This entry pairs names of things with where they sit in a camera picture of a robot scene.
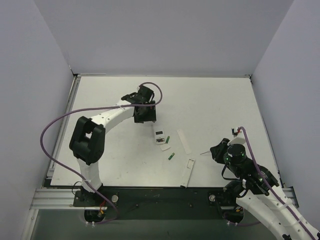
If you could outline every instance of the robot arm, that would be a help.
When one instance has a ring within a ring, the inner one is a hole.
[[[272,173],[257,165],[262,178],[245,147],[237,142],[224,138],[210,148],[212,158],[238,178],[224,187],[223,198],[254,215],[278,240],[319,240],[319,231],[293,206]]]
[[[123,96],[114,106],[114,109],[107,110],[91,118],[82,116],[78,119],[69,148],[77,158],[81,174],[95,189],[99,189],[102,186],[98,160],[104,153],[106,133],[131,117],[134,117],[135,123],[155,122],[157,118],[153,97],[154,92],[142,85],[139,87],[138,92]],[[81,186],[89,193],[94,192],[84,180],[82,180]]]

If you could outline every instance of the white strip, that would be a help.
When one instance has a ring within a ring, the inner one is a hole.
[[[187,142],[187,139],[186,139],[186,137],[185,137],[184,132],[183,132],[181,129],[178,129],[176,132],[177,132],[178,135],[179,135],[179,138],[180,138],[180,141],[181,141],[181,143],[182,143],[182,145],[183,145],[183,148],[184,148],[185,153],[186,153],[186,154],[190,154],[190,153],[191,153],[191,149],[190,149],[190,147],[189,147],[189,144],[188,144],[188,142]]]
[[[191,172],[192,172],[192,168],[194,167],[195,164],[195,160],[194,159],[189,159],[188,163],[186,165],[186,168],[184,169],[183,172],[183,176],[182,176],[182,180],[181,180],[181,187],[187,187],[188,186],[188,182],[191,176]]]

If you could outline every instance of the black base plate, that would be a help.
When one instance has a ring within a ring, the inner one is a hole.
[[[119,218],[122,220],[208,220],[221,219],[217,205],[209,200],[210,195],[216,196],[221,207],[230,206],[223,202],[220,196],[222,187],[166,187],[166,188],[114,188],[103,186],[99,192],[111,200],[118,196],[115,203]],[[85,199],[81,191],[75,193],[74,207],[98,207],[98,201]],[[109,207],[106,218],[114,217],[115,211]]]

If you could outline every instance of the white cable tie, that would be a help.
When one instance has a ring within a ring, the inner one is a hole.
[[[122,112],[124,111],[124,109],[122,108],[122,106],[121,105],[118,105],[119,106],[119,108],[122,110]]]
[[[287,208],[289,205],[288,205],[288,203],[286,202],[285,204],[282,204],[282,206],[280,206],[279,208],[278,208],[278,210],[280,211],[280,210],[282,210],[282,209],[284,209],[284,208]]]

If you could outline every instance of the bolt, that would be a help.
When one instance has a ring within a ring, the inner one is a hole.
[[[119,199],[119,197],[118,197],[117,195],[113,195],[113,196],[111,197],[111,201],[112,201],[113,203],[118,202],[118,199]]]
[[[210,202],[214,202],[215,199],[216,199],[216,196],[215,196],[215,195],[212,194],[212,195],[209,196]]]

